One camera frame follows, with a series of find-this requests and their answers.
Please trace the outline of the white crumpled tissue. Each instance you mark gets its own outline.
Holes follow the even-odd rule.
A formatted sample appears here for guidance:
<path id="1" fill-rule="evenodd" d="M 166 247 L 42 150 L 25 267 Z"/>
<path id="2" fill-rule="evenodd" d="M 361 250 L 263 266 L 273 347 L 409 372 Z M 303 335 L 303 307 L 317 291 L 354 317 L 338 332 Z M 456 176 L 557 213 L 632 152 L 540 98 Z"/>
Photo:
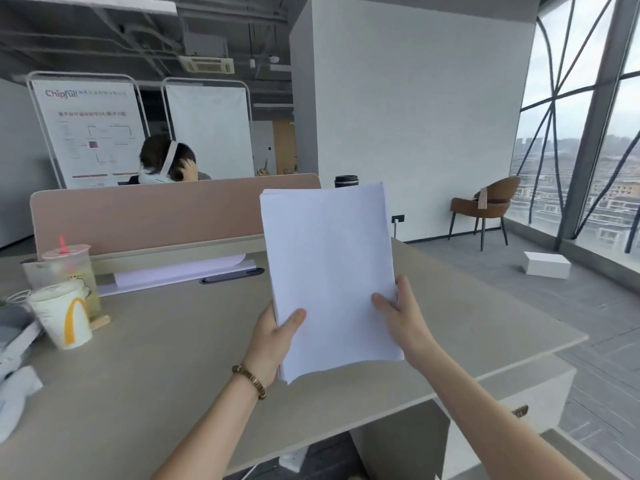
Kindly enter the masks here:
<path id="1" fill-rule="evenodd" d="M 21 367 L 0 384 L 0 444 L 14 432 L 27 398 L 43 388 L 33 366 Z"/>

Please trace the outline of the grey white device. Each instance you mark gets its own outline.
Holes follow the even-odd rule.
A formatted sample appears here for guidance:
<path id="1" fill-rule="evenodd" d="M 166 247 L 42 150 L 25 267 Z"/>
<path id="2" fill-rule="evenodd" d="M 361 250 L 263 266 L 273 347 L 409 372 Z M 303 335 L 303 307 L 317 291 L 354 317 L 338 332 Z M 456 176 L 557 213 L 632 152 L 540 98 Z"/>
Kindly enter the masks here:
<path id="1" fill-rule="evenodd" d="M 20 305 L 0 305 L 0 384 L 27 361 L 43 332 L 35 316 Z"/>

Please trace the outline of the white box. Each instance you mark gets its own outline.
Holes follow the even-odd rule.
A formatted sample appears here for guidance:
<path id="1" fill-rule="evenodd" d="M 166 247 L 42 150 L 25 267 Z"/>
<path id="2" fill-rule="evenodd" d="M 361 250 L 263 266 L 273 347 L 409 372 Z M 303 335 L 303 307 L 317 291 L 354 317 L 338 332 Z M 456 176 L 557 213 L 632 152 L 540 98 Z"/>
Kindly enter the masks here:
<path id="1" fill-rule="evenodd" d="M 570 261 L 560 254 L 524 251 L 522 267 L 526 275 L 567 280 L 571 266 Z"/>

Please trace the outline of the person's left forearm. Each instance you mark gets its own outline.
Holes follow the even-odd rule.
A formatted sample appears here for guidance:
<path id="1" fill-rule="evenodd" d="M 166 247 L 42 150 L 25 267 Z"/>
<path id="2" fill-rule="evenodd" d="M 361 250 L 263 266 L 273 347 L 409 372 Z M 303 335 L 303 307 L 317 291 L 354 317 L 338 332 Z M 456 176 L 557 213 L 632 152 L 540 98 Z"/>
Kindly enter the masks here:
<path id="1" fill-rule="evenodd" d="M 235 374 L 151 480 L 222 480 L 256 404 L 266 390 Z"/>

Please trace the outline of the brown chair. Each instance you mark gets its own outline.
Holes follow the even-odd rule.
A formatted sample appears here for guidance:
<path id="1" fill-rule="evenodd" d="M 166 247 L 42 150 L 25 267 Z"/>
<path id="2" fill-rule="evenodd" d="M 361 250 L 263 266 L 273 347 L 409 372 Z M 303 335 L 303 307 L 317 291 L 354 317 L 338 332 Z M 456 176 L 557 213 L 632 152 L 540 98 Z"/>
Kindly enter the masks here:
<path id="1" fill-rule="evenodd" d="M 500 219 L 500 228 L 505 245 L 508 245 L 504 217 L 520 183 L 521 178 L 519 176 L 510 176 L 487 187 L 482 187 L 471 199 L 453 198 L 450 203 L 452 218 L 447 239 L 451 239 L 455 218 L 460 214 L 475 218 L 476 223 L 473 234 L 476 234 L 477 227 L 481 223 L 481 251 L 484 250 L 484 235 L 488 219 Z"/>

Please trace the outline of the black pen tray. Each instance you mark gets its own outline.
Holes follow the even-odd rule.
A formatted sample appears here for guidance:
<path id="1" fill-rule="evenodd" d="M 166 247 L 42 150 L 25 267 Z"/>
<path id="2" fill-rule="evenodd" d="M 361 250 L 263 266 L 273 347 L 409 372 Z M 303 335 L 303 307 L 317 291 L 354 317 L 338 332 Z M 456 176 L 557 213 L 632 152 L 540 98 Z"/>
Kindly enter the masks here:
<path id="1" fill-rule="evenodd" d="M 239 280 L 248 277 L 260 276 L 265 272 L 262 267 L 254 267 L 252 269 L 243 269 L 240 271 L 233 271 L 229 273 L 221 273 L 212 276 L 206 276 L 202 278 L 199 283 L 201 284 L 213 284 L 219 282 L 227 282 L 232 280 Z"/>

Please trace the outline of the person's right forearm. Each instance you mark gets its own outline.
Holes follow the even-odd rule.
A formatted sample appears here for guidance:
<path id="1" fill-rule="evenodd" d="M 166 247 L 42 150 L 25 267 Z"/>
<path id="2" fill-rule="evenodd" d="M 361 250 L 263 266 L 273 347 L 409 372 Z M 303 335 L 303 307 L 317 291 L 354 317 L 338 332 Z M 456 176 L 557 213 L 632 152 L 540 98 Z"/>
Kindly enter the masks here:
<path id="1" fill-rule="evenodd" d="M 589 480 L 521 423 L 462 369 L 431 336 L 405 348 L 481 460 L 491 480 Z"/>

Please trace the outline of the person's left hand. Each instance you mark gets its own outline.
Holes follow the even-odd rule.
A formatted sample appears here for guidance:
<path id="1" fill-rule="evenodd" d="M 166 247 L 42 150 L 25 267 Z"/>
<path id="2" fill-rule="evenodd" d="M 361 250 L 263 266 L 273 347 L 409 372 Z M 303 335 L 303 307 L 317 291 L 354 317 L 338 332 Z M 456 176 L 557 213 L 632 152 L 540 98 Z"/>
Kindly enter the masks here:
<path id="1" fill-rule="evenodd" d="M 248 371 L 264 389 L 276 379 L 279 366 L 288 354 L 292 340 L 278 338 L 278 325 L 273 303 L 262 311 L 254 326 L 252 336 L 241 361 L 241 366 Z"/>

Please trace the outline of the ceiling air conditioner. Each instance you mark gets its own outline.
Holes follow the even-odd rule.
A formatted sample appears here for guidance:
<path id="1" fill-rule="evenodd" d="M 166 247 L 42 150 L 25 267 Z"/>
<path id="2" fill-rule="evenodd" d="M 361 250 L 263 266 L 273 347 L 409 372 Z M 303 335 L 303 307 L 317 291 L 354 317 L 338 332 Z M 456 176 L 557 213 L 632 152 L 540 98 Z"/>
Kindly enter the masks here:
<path id="1" fill-rule="evenodd" d="M 188 73 L 235 74 L 234 60 L 228 57 L 179 55 L 178 60 Z"/>

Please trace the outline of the stack of white paper sheets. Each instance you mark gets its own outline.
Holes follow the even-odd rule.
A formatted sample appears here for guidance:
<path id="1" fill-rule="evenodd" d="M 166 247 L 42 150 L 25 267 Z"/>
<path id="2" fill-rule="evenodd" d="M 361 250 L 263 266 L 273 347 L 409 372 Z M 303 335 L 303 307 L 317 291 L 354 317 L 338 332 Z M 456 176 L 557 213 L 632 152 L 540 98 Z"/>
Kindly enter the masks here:
<path id="1" fill-rule="evenodd" d="M 384 184 L 265 189 L 260 211 L 276 322 L 307 313 L 279 378 L 404 360 L 371 301 L 397 296 Z"/>

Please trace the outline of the printed poster stand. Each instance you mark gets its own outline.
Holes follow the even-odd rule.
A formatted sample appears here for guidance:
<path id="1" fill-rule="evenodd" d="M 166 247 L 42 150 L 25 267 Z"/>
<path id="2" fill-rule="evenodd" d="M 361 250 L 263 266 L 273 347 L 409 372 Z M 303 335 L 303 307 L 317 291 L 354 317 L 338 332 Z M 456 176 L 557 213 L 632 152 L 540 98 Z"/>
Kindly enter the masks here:
<path id="1" fill-rule="evenodd" d="M 26 76 L 58 185 L 126 185 L 150 135 L 140 87 L 116 73 L 34 71 Z"/>

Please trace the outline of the pink desk divider panel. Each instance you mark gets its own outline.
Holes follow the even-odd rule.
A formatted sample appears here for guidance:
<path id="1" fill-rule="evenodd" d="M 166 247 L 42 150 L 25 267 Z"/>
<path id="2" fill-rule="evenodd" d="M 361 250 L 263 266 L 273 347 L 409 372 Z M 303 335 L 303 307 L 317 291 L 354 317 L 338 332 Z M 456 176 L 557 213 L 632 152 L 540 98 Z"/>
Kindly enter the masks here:
<path id="1" fill-rule="evenodd" d="M 87 244 L 92 255 L 262 234 L 265 189 L 319 189 L 315 174 L 39 191 L 30 198 L 39 255 Z"/>

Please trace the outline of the white power strip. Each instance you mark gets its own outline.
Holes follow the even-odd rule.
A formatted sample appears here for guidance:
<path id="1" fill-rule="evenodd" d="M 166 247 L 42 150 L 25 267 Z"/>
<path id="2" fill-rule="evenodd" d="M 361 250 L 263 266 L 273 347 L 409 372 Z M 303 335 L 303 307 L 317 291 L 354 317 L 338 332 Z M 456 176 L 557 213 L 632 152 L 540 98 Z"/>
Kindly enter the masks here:
<path id="1" fill-rule="evenodd" d="M 299 474 L 302 469 L 304 460 L 307 457 L 308 450 L 309 445 L 306 445 L 300 449 L 281 455 L 278 458 L 279 466 L 295 474 Z"/>

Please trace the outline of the grey window frame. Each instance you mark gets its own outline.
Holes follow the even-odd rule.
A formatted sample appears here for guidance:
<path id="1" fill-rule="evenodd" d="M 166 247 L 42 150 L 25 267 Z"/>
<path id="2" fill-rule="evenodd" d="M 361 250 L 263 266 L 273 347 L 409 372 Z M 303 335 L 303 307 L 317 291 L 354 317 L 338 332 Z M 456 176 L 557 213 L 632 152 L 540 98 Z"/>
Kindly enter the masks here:
<path id="1" fill-rule="evenodd" d="M 640 262 L 640 0 L 543 0 L 508 217 Z"/>

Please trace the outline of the person's right hand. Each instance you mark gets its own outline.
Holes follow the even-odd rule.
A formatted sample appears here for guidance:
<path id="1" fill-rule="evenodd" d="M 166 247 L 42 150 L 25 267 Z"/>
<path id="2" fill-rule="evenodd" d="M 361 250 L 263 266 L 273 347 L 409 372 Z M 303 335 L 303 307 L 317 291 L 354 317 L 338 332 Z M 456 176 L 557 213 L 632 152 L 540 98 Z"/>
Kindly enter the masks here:
<path id="1" fill-rule="evenodd" d="M 422 316 L 409 279 L 405 275 L 396 278 L 397 296 L 390 301 L 398 309 L 397 316 L 382 316 L 395 343 L 404 352 L 406 361 L 423 373 L 426 361 L 436 342 Z"/>

